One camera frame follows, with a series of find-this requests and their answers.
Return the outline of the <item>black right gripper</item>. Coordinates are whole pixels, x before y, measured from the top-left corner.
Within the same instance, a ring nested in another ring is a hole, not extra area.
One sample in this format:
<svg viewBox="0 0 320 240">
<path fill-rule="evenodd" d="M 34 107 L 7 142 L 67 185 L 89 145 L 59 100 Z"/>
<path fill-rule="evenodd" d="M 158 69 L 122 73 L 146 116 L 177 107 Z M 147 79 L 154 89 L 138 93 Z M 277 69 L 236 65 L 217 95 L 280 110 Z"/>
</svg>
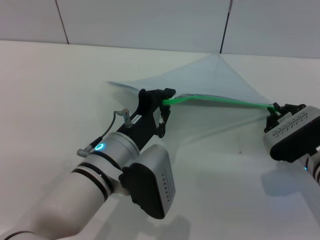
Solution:
<svg viewBox="0 0 320 240">
<path fill-rule="evenodd" d="M 306 105 L 285 104 L 284 106 L 280 106 L 275 102 L 273 107 L 278 113 L 280 113 L 280 115 L 278 115 L 275 111 L 270 111 L 270 115 L 266 118 L 266 127 L 264 128 L 264 133 L 269 132 L 280 123 L 290 118 L 292 114 L 296 114 L 297 112 L 301 111 L 306 107 Z"/>
</svg>

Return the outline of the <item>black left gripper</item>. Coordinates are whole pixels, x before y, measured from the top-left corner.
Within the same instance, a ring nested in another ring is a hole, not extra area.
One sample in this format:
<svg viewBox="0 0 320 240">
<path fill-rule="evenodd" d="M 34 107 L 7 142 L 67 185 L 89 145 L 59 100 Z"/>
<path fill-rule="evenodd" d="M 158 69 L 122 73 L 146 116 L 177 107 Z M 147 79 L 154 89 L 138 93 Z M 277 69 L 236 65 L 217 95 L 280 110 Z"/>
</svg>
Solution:
<svg viewBox="0 0 320 240">
<path fill-rule="evenodd" d="M 163 138 L 166 133 L 166 124 L 171 114 L 171 106 L 163 105 L 163 100 L 171 99 L 176 94 L 172 88 L 145 90 L 141 89 L 138 93 L 138 107 L 130 116 L 133 120 L 140 116 L 132 127 L 125 127 L 123 124 L 117 132 L 128 136 L 141 151 L 148 141 L 157 134 L 157 127 L 153 116 L 154 111 L 160 109 L 160 121 L 158 126 L 158 137 Z"/>
</svg>

